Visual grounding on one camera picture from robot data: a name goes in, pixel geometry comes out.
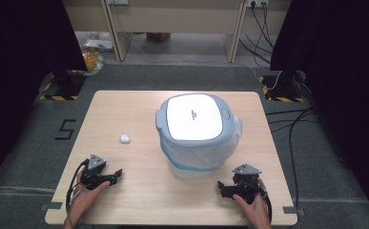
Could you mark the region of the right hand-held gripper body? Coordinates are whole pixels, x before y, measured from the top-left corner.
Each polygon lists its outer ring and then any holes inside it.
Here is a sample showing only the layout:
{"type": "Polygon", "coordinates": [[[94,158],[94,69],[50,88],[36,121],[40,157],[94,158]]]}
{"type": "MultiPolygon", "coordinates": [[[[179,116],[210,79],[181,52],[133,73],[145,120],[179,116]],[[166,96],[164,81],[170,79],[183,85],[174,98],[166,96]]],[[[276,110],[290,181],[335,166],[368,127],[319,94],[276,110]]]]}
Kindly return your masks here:
{"type": "Polygon", "coordinates": [[[241,196],[248,204],[252,204],[256,194],[267,198],[267,190],[263,181],[259,178],[261,171],[247,163],[233,169],[235,173],[233,181],[236,187],[235,193],[241,196]]]}

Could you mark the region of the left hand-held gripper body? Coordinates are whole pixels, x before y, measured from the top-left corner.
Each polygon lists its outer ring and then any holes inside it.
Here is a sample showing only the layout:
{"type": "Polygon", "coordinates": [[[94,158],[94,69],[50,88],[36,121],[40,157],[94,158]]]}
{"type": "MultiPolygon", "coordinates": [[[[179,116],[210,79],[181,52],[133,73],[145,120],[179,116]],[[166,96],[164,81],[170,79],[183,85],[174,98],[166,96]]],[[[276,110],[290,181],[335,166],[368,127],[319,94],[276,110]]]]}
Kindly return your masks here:
{"type": "Polygon", "coordinates": [[[101,173],[106,167],[106,160],[95,154],[91,154],[85,163],[80,182],[89,190],[94,190],[105,181],[113,183],[113,175],[102,176],[101,173]]]}

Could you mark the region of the white trash can grey lid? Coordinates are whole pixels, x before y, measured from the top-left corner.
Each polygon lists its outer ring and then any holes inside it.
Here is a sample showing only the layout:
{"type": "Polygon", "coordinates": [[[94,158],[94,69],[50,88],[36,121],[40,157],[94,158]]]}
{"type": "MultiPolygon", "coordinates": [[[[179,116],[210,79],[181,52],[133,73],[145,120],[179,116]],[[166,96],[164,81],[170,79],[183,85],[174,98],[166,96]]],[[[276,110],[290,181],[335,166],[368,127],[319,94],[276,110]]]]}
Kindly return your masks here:
{"type": "Polygon", "coordinates": [[[180,94],[163,102],[155,114],[159,138],[179,146],[207,146],[229,138],[235,114],[213,94],[180,94]]]}

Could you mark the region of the person's left hand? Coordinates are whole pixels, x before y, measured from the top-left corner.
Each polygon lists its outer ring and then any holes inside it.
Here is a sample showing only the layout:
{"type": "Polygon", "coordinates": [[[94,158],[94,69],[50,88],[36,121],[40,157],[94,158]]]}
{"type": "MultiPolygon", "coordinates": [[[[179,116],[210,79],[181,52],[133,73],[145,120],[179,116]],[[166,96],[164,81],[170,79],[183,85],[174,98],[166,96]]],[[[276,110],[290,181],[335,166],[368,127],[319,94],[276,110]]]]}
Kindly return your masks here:
{"type": "Polygon", "coordinates": [[[93,190],[88,190],[85,187],[80,186],[78,188],[79,194],[73,200],[68,213],[68,219],[73,223],[77,223],[83,215],[91,208],[100,194],[110,186],[108,181],[101,183],[93,190]]]}

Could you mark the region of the person's right hand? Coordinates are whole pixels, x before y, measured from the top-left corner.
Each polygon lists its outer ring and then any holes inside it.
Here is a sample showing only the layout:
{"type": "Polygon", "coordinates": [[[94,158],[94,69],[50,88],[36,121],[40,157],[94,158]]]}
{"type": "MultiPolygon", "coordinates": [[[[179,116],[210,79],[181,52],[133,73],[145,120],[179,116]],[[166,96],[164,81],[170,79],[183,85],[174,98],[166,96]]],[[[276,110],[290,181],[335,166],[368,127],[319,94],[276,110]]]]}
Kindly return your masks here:
{"type": "Polygon", "coordinates": [[[252,204],[248,204],[239,195],[233,195],[233,199],[243,211],[241,217],[247,218],[255,229],[272,229],[266,203],[260,194],[255,196],[252,204]]]}

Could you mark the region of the clear plastic bin liner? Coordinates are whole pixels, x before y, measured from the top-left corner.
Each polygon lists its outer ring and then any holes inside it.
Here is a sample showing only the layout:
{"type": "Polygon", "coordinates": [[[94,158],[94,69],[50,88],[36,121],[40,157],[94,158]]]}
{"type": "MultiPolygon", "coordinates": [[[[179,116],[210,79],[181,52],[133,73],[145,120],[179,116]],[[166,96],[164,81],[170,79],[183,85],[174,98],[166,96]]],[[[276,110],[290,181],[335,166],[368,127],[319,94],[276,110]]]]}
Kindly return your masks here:
{"type": "Polygon", "coordinates": [[[172,174],[180,178],[206,177],[236,150],[242,135],[242,122],[235,115],[235,128],[229,138],[207,146],[179,146],[160,135],[160,148],[168,159],[172,174]]]}

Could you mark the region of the black stand base hazard tape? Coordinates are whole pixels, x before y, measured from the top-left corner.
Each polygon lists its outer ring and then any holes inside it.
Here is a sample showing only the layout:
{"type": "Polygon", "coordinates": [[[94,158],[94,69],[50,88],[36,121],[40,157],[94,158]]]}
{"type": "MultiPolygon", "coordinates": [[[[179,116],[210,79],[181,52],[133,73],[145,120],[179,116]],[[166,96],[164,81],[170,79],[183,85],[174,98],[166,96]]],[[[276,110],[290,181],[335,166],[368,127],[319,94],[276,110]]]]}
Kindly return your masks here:
{"type": "Polygon", "coordinates": [[[302,102],[303,98],[297,90],[292,76],[279,72],[264,74],[259,79],[263,94],[268,101],[302,102]]]}
{"type": "Polygon", "coordinates": [[[59,78],[53,74],[43,84],[40,100],[67,101],[76,100],[86,77],[81,73],[71,72],[67,77],[59,78]]]}

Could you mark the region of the clear bag with yellow contents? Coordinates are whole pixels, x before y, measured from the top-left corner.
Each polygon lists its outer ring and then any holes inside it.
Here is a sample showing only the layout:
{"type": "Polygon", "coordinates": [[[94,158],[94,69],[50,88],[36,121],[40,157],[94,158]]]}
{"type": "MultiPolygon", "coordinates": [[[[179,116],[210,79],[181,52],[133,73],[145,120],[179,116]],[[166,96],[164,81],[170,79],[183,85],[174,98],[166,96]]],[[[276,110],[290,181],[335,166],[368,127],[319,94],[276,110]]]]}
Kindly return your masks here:
{"type": "Polygon", "coordinates": [[[87,68],[82,73],[86,76],[97,74],[104,66],[100,51],[94,47],[81,46],[81,52],[87,68]]]}

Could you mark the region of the white papers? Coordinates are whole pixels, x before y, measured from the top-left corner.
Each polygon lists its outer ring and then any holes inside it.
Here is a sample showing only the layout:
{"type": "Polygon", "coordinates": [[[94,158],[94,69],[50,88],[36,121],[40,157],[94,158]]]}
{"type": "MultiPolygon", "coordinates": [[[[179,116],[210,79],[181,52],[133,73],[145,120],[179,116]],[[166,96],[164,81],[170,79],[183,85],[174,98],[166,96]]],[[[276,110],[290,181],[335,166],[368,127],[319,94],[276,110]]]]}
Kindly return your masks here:
{"type": "Polygon", "coordinates": [[[110,51],[113,48],[113,42],[107,40],[88,39],[84,45],[86,47],[97,48],[100,51],[110,51]]]}

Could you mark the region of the black curtain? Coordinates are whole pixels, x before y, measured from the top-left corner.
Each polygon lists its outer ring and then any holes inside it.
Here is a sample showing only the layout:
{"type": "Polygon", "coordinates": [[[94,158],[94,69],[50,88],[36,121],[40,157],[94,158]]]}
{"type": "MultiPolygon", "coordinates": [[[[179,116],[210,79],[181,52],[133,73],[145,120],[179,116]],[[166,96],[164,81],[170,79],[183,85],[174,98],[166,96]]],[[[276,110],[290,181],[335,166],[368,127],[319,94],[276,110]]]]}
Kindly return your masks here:
{"type": "Polygon", "coordinates": [[[369,199],[369,0],[291,0],[271,67],[305,73],[338,151],[369,199]]]}
{"type": "Polygon", "coordinates": [[[62,0],[0,0],[0,166],[43,78],[85,68],[62,0]]]}

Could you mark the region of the brown cardboard box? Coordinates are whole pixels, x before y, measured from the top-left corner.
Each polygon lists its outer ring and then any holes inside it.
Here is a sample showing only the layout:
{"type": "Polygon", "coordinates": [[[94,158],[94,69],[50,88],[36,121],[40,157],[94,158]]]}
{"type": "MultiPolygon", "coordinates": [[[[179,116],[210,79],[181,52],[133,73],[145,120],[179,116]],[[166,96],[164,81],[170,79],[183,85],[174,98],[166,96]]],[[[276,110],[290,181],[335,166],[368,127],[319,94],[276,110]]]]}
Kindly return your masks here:
{"type": "Polygon", "coordinates": [[[162,43],[170,38],[171,34],[169,32],[147,32],[146,37],[153,42],[162,43]]]}

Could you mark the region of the beige desk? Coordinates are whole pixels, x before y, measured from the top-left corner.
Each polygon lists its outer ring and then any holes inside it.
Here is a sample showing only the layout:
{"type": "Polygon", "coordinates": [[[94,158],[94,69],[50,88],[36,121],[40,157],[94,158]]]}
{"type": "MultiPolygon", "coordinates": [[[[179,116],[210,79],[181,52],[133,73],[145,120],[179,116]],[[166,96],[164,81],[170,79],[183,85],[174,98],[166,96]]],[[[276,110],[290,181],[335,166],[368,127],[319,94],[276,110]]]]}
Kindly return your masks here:
{"type": "Polygon", "coordinates": [[[129,0],[128,6],[107,0],[62,0],[76,31],[107,31],[118,61],[126,58],[134,32],[208,33],[223,36],[227,60],[236,58],[242,34],[258,34],[268,24],[280,32],[292,0],[269,0],[267,7],[246,7],[246,0],[129,0]]]}

